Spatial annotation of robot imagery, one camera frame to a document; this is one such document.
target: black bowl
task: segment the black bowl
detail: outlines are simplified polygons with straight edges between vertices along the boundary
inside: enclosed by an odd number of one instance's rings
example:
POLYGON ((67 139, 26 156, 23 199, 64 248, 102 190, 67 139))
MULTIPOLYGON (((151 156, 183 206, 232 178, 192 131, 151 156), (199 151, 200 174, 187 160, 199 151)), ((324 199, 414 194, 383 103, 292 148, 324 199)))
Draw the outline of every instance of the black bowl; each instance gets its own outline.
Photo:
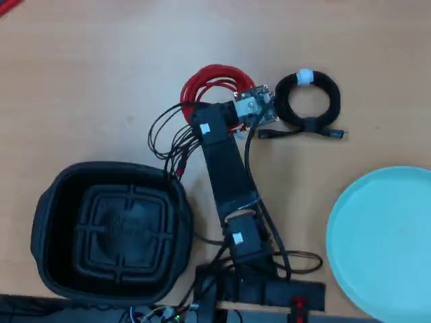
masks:
POLYGON ((32 230, 40 277, 55 293, 115 306, 154 304, 189 261, 193 214, 163 170, 95 161, 63 170, 32 230))

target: wooden table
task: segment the wooden table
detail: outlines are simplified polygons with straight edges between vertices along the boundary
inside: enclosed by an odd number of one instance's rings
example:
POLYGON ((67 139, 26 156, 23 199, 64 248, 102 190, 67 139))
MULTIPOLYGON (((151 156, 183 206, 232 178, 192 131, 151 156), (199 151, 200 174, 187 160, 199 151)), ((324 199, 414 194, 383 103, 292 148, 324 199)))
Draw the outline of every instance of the wooden table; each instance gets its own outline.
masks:
MULTIPOLYGON (((431 168, 430 17, 426 0, 24 2, 0 19, 0 293, 54 296, 30 253, 38 197, 78 161, 161 166, 147 148, 147 130, 199 68, 234 65, 274 88, 310 67, 339 84, 337 126, 348 139, 256 140, 252 169, 286 248, 325 257, 323 269, 304 279, 327 284, 327 313, 365 316, 333 278, 326 222, 358 176, 390 165, 431 168)), ((294 101, 303 114, 327 104, 319 90, 301 90, 294 101)), ((166 143, 184 124, 175 122, 166 143)), ((184 183, 197 227, 219 238, 201 152, 184 183)), ((195 265, 216 250, 194 248, 165 303, 183 296, 195 265)))

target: plate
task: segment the plate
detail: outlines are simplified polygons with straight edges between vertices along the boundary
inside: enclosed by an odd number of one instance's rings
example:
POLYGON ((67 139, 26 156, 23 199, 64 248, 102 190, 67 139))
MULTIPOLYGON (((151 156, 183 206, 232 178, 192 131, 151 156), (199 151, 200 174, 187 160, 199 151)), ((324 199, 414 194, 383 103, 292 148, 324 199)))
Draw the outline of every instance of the plate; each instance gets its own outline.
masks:
POLYGON ((351 184, 327 226, 345 294, 383 322, 431 322, 431 172, 395 166, 351 184))

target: white label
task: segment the white label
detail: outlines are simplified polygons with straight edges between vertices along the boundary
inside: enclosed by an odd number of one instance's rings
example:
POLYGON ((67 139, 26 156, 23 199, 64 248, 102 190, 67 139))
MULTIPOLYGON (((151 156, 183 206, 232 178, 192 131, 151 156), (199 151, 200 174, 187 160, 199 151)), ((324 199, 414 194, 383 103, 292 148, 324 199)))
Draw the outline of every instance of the white label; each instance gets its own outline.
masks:
POLYGON ((200 126, 201 126, 201 132, 202 132, 202 135, 204 135, 204 134, 206 134, 206 133, 210 132, 209 124, 207 124, 207 123, 203 123, 203 124, 201 124, 200 126))
POLYGON ((242 239, 242 234, 240 232, 232 234, 232 237, 234 238, 235 244, 241 244, 244 242, 244 240, 242 239))

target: white cable tie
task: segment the white cable tie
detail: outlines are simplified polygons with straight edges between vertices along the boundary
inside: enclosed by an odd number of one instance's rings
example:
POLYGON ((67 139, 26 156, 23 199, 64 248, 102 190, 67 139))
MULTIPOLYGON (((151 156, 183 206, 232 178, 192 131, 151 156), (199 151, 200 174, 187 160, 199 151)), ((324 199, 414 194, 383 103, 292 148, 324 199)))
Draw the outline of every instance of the white cable tie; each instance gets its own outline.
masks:
POLYGON ((298 86, 308 86, 314 81, 314 73, 312 69, 300 69, 296 74, 298 86))

